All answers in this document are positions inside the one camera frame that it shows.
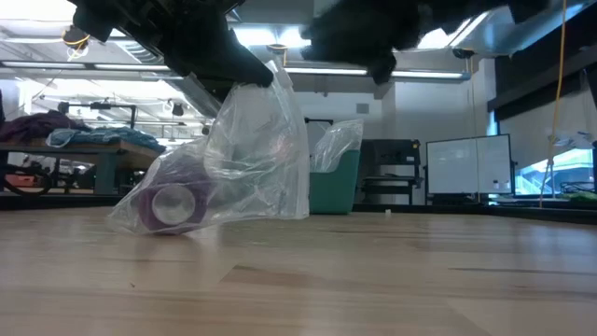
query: white screen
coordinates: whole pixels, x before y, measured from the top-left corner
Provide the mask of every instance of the white screen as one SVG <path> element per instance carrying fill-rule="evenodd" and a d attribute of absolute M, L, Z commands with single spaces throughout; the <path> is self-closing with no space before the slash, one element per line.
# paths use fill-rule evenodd
<path fill-rule="evenodd" d="M 507 135 L 427 144 L 429 193 L 511 193 Z"/>
<path fill-rule="evenodd" d="M 427 144 L 429 193 L 475 193 L 478 188 L 475 139 Z"/>

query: clear plastic bag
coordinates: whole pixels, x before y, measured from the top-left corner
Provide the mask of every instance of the clear plastic bag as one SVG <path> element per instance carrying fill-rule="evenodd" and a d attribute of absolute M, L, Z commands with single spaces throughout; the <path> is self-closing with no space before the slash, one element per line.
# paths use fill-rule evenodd
<path fill-rule="evenodd" d="M 117 231 L 182 234 L 258 218 L 309 215 L 309 146 L 292 82 L 235 87 L 210 135 L 166 152 L 108 217 Z"/>
<path fill-rule="evenodd" d="M 338 168 L 342 154 L 360 150 L 363 141 L 363 120 L 338 122 L 329 127 L 315 145 L 311 158 L 312 173 L 331 173 Z"/>

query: fabric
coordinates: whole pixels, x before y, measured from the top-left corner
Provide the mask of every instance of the fabric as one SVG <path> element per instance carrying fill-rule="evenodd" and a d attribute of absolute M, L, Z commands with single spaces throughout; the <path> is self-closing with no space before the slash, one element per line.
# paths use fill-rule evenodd
<path fill-rule="evenodd" d="M 166 147 L 160 145 L 155 137 L 127 127 L 102 127 L 90 132 L 59 129 L 48 136 L 46 144 L 52 147 L 64 147 L 68 144 L 113 144 L 120 140 L 153 149 L 159 153 L 166 150 Z"/>
<path fill-rule="evenodd" d="M 90 130 L 84 124 L 50 110 L 48 113 L 36 113 L 5 122 L 0 129 L 0 142 L 28 143 L 36 138 L 45 138 L 56 129 Z"/>

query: black machine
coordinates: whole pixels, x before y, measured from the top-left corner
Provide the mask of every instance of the black machine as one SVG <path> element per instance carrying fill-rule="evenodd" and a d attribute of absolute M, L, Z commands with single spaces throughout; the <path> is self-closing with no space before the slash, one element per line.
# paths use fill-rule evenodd
<path fill-rule="evenodd" d="M 137 105 L 123 105 L 123 104 L 110 104 L 110 103 L 100 103 L 94 102 L 91 104 L 71 104 L 68 102 L 60 102 L 58 104 L 58 112 L 63 114 L 68 114 L 68 111 L 71 107 L 88 107 L 92 110 L 109 110 L 112 108 L 129 108 L 131 110 L 131 121 L 129 125 L 131 129 L 134 129 L 135 122 L 137 121 Z"/>
<path fill-rule="evenodd" d="M 105 42 L 112 29 L 130 35 L 181 76 L 194 74 L 217 99 L 234 82 L 270 86 L 272 73 L 243 47 L 226 15 L 244 0 L 69 0 L 73 24 Z M 548 0 L 341 0 L 303 32 L 312 44 L 307 61 L 365 66 L 381 84 L 396 67 L 394 49 L 416 47 L 438 27 L 448 33 L 483 11 L 510 5 L 516 22 L 532 17 Z"/>
<path fill-rule="evenodd" d="M 359 167 L 363 203 L 375 203 L 373 195 L 408 195 L 412 205 L 412 191 L 423 183 L 420 147 L 419 140 L 363 140 Z M 384 175 L 382 166 L 412 167 L 413 173 Z"/>

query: blue cloth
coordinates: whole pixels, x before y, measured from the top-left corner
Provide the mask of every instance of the blue cloth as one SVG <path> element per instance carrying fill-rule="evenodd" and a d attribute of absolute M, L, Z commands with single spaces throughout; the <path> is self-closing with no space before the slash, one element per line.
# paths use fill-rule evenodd
<path fill-rule="evenodd" d="M 64 147 L 68 144 L 114 144 L 120 140 L 150 148 L 159 153 L 166 150 L 166 147 L 160 145 L 155 137 L 127 127 L 102 127 L 90 132 L 58 129 L 49 135 L 46 143 L 52 147 Z"/>

